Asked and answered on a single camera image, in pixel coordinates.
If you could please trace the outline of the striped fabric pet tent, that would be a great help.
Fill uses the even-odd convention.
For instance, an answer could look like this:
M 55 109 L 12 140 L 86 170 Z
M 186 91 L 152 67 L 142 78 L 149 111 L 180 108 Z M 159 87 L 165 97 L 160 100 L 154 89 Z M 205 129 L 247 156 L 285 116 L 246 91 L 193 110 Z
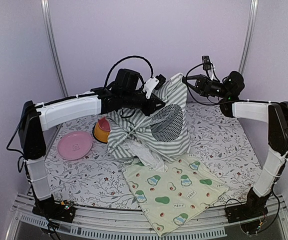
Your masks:
M 158 172 L 166 172 L 172 163 L 190 150 L 187 129 L 187 87 L 183 74 L 177 73 L 155 95 L 166 105 L 150 116 L 140 110 L 130 118 L 111 112 L 106 115 L 110 125 L 107 150 L 127 164 L 136 159 Z

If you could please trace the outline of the avocado print cushion mat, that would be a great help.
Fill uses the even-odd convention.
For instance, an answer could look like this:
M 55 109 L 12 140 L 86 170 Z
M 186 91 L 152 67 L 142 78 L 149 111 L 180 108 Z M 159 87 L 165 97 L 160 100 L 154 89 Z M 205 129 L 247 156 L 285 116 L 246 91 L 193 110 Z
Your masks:
M 228 191 L 193 154 L 184 154 L 167 171 L 155 171 L 141 162 L 122 172 L 148 222 L 164 237 L 215 204 Z

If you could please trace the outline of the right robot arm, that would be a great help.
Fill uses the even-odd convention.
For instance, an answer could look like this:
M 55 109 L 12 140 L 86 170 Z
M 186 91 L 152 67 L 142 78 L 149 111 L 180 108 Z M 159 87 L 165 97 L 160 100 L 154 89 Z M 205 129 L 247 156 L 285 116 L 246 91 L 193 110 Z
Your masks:
M 186 75 L 182 82 L 189 91 L 202 97 L 220 98 L 217 105 L 224 116 L 260 121 L 268 125 L 268 155 L 257 182 L 248 193 L 247 203 L 242 208 L 246 218 L 253 218 L 261 211 L 261 202 L 273 192 L 273 186 L 288 160 L 288 101 L 240 100 L 239 95 L 245 84 L 243 76 L 237 71 L 232 71 L 222 82 L 202 74 Z

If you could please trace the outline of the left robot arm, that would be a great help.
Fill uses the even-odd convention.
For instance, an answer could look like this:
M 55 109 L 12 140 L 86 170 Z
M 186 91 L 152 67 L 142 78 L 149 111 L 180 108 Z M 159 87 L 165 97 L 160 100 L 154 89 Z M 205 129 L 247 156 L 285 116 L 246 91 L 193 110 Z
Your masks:
M 138 88 L 137 83 L 142 80 L 140 73 L 122 68 L 115 81 L 108 86 L 47 103 L 27 101 L 24 104 L 18 129 L 22 156 L 28 170 L 28 181 L 36 199 L 40 201 L 38 207 L 47 217 L 54 217 L 58 213 L 58 206 L 51 201 L 44 165 L 46 143 L 43 133 L 67 121 L 103 115 L 122 108 L 141 110 L 145 116 L 150 116 L 165 106 L 153 91 L 158 90 L 166 79 L 161 74 L 152 76 Z

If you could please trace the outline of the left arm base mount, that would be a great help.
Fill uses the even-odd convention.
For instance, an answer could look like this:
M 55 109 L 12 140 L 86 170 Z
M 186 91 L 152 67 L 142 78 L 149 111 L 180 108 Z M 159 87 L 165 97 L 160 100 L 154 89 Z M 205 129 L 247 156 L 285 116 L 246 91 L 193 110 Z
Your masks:
M 59 220 L 72 223 L 75 217 L 76 208 L 71 201 L 55 201 L 53 195 L 45 200 L 35 198 L 35 204 L 32 213 L 43 216 L 46 219 Z

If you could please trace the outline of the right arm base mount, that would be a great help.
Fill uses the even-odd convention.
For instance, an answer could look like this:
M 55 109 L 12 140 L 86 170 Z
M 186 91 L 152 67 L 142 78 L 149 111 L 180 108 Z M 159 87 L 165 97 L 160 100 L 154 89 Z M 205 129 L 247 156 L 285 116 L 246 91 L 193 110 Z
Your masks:
M 225 216 L 228 223 L 242 223 L 241 230 L 247 235 L 257 235 L 263 230 L 264 223 L 267 222 L 268 209 L 260 206 L 250 208 L 246 203 L 241 203 L 238 199 L 231 198 L 226 201 L 224 206 Z

